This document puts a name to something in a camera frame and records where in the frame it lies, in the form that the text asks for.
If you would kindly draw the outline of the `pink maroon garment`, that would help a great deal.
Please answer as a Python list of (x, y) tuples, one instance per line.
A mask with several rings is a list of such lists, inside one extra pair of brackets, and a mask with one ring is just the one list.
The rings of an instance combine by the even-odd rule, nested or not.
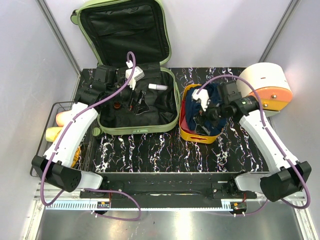
[(181, 117), (181, 120), (180, 120), (180, 127), (183, 131), (185, 132), (190, 132), (190, 129), (188, 127), (188, 124), (187, 124), (187, 121), (186, 121), (186, 110), (185, 110), (185, 106), (186, 106), (186, 101), (183, 100), (181, 102), (181, 111), (180, 111), (180, 117)]

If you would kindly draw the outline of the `orange plastic basket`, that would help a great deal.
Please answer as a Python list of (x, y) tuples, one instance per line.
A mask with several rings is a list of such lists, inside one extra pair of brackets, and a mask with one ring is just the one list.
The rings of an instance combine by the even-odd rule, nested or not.
[[(187, 92), (189, 91), (190, 88), (196, 88), (196, 87), (200, 87), (200, 86), (201, 86), (200, 84), (187, 85), (183, 91), (182, 101), (186, 99)], [(187, 142), (195, 142), (195, 143), (201, 143), (201, 144), (212, 144), (225, 129), (225, 127), (223, 127), (221, 129), (220, 133), (218, 133), (217, 135), (214, 135), (214, 136), (196, 134), (195, 131), (191, 131), (191, 130), (189, 130), (189, 132), (185, 132), (180, 127), (180, 120), (181, 120), (180, 114), (181, 114), (181, 107), (180, 107), (179, 120), (178, 120), (179, 134), (180, 134), (181, 138)]]

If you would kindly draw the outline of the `green hard-shell suitcase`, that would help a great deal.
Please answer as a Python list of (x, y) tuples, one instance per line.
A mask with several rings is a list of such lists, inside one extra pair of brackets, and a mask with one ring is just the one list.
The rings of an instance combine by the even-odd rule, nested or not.
[[(98, 106), (97, 121), (110, 135), (161, 133), (178, 122), (180, 92), (173, 73), (164, 65), (172, 55), (165, 11), (158, 0), (91, 0), (71, 14), (97, 59), (93, 78), (75, 96), (75, 102), (92, 105), (110, 95), (118, 78), (126, 77), (126, 62), (140, 67), (144, 77), (132, 91), (146, 92), (150, 110), (135, 115), (128, 102), (115, 110), (113, 99)], [(168, 86), (149, 89), (149, 84)]]

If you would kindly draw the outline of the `white orange drawer cabinet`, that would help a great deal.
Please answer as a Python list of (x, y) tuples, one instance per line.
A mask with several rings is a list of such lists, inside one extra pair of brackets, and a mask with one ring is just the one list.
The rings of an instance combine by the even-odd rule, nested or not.
[(278, 114), (293, 99), (293, 93), (281, 66), (259, 62), (248, 66), (239, 75), (258, 93), (267, 117)]

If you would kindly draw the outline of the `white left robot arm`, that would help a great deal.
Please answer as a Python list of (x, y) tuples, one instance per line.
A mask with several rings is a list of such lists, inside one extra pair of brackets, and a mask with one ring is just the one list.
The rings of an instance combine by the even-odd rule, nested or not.
[(67, 123), (62, 127), (52, 145), (42, 157), (36, 155), (33, 158), (32, 166), (41, 177), (40, 194), (42, 196), (45, 183), (69, 193), (75, 189), (90, 189), (97, 198), (103, 198), (108, 193), (108, 186), (103, 182), (101, 175), (80, 171), (72, 168), (71, 165), (81, 140), (98, 117), (97, 107), (119, 96), (126, 87), (133, 90), (136, 82), (145, 76), (144, 71), (135, 65), (129, 67), (125, 74), (124, 84), (105, 98), (95, 100), (92, 105), (80, 101), (74, 103)]

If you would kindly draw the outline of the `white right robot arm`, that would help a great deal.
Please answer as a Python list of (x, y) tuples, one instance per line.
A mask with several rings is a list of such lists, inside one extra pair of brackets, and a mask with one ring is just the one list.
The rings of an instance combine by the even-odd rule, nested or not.
[(262, 101), (257, 92), (243, 97), (235, 81), (218, 86), (222, 103), (214, 105), (202, 85), (198, 90), (201, 107), (210, 121), (221, 118), (233, 118), (249, 134), (262, 154), (268, 173), (245, 172), (233, 178), (227, 185), (228, 195), (239, 198), (245, 191), (262, 193), (271, 202), (284, 199), (292, 194), (304, 191), (306, 209), (311, 203), (307, 180), (312, 168), (307, 161), (300, 162), (281, 141), (263, 111)]

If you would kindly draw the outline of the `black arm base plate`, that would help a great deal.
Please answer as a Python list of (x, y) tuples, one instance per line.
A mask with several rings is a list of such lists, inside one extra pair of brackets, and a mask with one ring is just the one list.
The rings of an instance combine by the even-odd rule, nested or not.
[(107, 172), (103, 190), (117, 190), (132, 196), (190, 194), (213, 199), (250, 199), (256, 193), (236, 190), (231, 182), (234, 172)]

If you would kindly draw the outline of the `navy blue garment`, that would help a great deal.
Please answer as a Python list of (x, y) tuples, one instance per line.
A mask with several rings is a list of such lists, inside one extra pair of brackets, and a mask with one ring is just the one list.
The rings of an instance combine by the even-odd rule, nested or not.
[(210, 121), (205, 115), (201, 115), (202, 106), (192, 98), (192, 94), (200, 86), (191, 87), (185, 96), (185, 121), (190, 131), (196, 135), (214, 137), (219, 135), (227, 123), (226, 118)]

